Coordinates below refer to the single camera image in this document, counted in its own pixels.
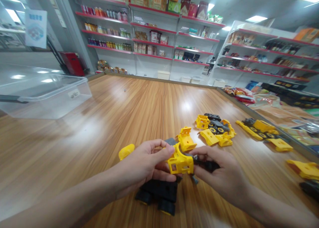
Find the poster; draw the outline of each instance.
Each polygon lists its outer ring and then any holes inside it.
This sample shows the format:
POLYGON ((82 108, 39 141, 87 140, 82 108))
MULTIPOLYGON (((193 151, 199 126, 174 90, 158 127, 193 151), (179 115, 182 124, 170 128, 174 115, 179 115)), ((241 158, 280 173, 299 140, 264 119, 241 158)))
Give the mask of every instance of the poster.
POLYGON ((26 45, 46 49, 47 47, 46 11, 26 9, 26 45))

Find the white shelf unit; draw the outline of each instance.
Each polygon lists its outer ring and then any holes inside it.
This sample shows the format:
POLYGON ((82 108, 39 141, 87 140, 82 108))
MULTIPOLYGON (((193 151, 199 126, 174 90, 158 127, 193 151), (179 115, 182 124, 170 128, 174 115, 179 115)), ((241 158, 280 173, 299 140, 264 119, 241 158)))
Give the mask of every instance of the white shelf unit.
POLYGON ((319 59, 311 57, 314 57, 316 53, 319 53, 319 40, 316 39, 314 43, 306 43, 294 40, 293 38, 295 35, 296 33, 262 27, 241 21, 234 21, 210 74, 208 85, 213 86, 216 79, 224 79, 227 81, 227 85, 233 87, 245 87, 251 80, 273 83, 278 79, 283 79, 307 83, 310 80, 317 78, 316 75, 319 74, 319 70, 315 70, 313 66, 319 64, 319 59), (230 37, 235 32, 240 32, 243 35, 254 35, 255 39, 252 45, 248 46, 231 41, 230 37), (300 49, 295 55, 266 49, 265 44, 271 41, 295 44, 300 46, 300 49), (230 49, 227 55, 223 55, 225 48, 230 49), (232 53, 239 54, 239 57, 232 56, 232 53), (267 57, 267 62, 249 60, 245 57, 246 55, 257 56, 258 54, 265 55, 267 57), (295 68, 274 64, 274 60, 278 57, 289 59, 298 64, 308 65, 308 68, 295 68), (238 61, 239 66, 246 66, 251 68, 251 70, 256 68, 262 72, 227 67, 227 65, 231 65, 232 61, 238 61), (285 71, 291 70, 295 71, 293 76, 305 76, 306 79, 284 76, 285 71))
POLYGON ((201 84, 207 85, 209 76, 204 72, 204 67, 214 55, 214 50, 219 43, 216 35, 224 24, 212 23, 192 17, 180 16, 176 13, 159 11, 152 8, 142 7, 134 4, 126 4, 114 0, 76 0, 78 8, 75 8, 79 22, 78 26, 86 36, 86 39, 110 41, 114 43, 127 43, 131 45, 132 52, 120 51, 117 49, 89 45, 88 50, 93 53, 96 50, 99 59, 106 60, 111 67, 120 67, 142 77, 157 78, 158 71, 170 72, 170 80, 181 81, 182 77, 191 77, 200 80, 201 84), (101 7, 103 10, 111 9, 122 11, 128 14, 128 22, 118 21, 110 18, 98 17, 82 13, 81 5, 95 8, 101 7), (131 34, 130 38, 112 36, 104 33, 87 31, 84 23, 101 25, 118 31, 125 31, 131 34), (157 27, 147 26, 146 23, 156 24, 157 27), (204 26, 209 28, 208 35, 212 38, 203 38, 188 34, 189 28, 202 32, 204 26), (150 42, 150 31, 155 30, 168 36, 168 45, 150 42), (148 41, 135 38, 135 31, 146 32, 148 41), (134 51, 134 42, 138 44, 148 44, 157 47, 157 55, 141 54, 134 51), (196 50, 179 48, 179 46, 192 46, 196 50), (159 56, 159 50, 165 51, 165 57, 159 56), (190 52, 200 55, 199 61, 202 63, 174 59, 175 50, 190 52))

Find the wooden table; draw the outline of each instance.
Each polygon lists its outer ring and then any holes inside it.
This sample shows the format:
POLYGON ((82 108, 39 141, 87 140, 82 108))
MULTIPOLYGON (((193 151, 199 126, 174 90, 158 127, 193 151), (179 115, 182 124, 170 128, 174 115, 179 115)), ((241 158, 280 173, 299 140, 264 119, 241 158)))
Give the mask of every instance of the wooden table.
MULTIPOLYGON (((0 220, 110 168, 130 143, 167 139, 192 126, 194 142, 204 145, 194 128, 204 113, 219 114, 233 125, 234 144, 221 149, 236 157, 252 184, 319 216, 318 204, 298 186, 302 179, 285 163, 307 160, 253 140, 235 124, 248 114, 215 89, 110 75, 89 83, 93 98, 59 120, 0 118, 0 220)), ((85 227, 261 227, 187 175, 178 186, 174 217, 134 196, 109 204, 85 227)))

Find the hand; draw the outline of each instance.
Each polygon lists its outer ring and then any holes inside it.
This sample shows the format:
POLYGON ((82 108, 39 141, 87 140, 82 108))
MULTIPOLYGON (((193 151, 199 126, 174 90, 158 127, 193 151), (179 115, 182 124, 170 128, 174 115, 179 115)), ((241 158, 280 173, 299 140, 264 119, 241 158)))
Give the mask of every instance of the hand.
POLYGON ((213 173, 209 173, 196 165, 194 166, 194 173, 225 200, 238 208, 244 208, 252 192, 252 185, 245 178, 234 156, 209 146, 195 148, 190 154, 198 155, 200 160, 218 163, 221 168, 216 169, 213 173))
POLYGON ((165 160, 174 153, 175 148, 161 139, 146 141, 137 147, 129 156, 110 168, 119 177, 120 191, 116 199, 120 199, 136 190, 150 179, 167 182, 176 181, 176 176, 170 174, 165 160))

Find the yellow toy piece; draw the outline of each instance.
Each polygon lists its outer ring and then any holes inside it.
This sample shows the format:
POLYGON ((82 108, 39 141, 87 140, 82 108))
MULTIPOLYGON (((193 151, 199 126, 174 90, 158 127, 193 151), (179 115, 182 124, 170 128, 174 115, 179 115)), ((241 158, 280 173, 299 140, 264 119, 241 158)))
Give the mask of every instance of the yellow toy piece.
POLYGON ((197 145, 197 143, 194 143, 189 135, 191 129, 191 127, 184 127, 180 130, 180 133, 177 136, 182 148, 182 152, 193 150, 197 145))
POLYGON ((219 142, 219 139, 216 138, 216 136, 211 132, 210 129, 205 129, 203 131, 200 131, 199 134, 202 135, 203 138, 205 138, 208 146, 212 146, 215 143, 219 142))
POLYGON ((127 145, 126 147, 122 148, 119 152, 120 161, 126 158, 131 152, 135 149, 134 144, 127 145))
POLYGON ((296 170, 302 178, 319 180, 319 169, 316 163, 303 163, 293 160, 287 160, 287 163, 294 165, 297 169, 293 169, 296 170))
POLYGON ((250 128, 248 128, 246 125, 244 125, 243 122, 237 120, 236 123, 243 128, 247 133, 249 133, 251 136, 253 136, 257 140, 262 140, 263 138, 260 137, 257 133, 253 132, 250 128))
POLYGON ((219 140, 218 145, 221 147, 231 146, 233 145, 233 141, 231 140, 231 136, 228 132, 220 135, 215 135, 215 137, 219 140))
POLYGON ((195 122, 198 129, 208 129, 210 121, 207 116, 199 114, 195 122))
POLYGON ((286 143, 281 138, 268 138, 267 141, 270 141, 273 145, 275 145, 275 149, 277 152, 286 152, 292 151, 293 147, 291 147, 288 143, 286 143))
POLYGON ((177 173, 193 174, 194 173, 193 157, 182 154, 182 152, 179 150, 179 145, 180 143, 177 143, 173 146, 175 148, 173 158, 169 158, 167 160, 170 173, 171 174, 177 174, 177 173))

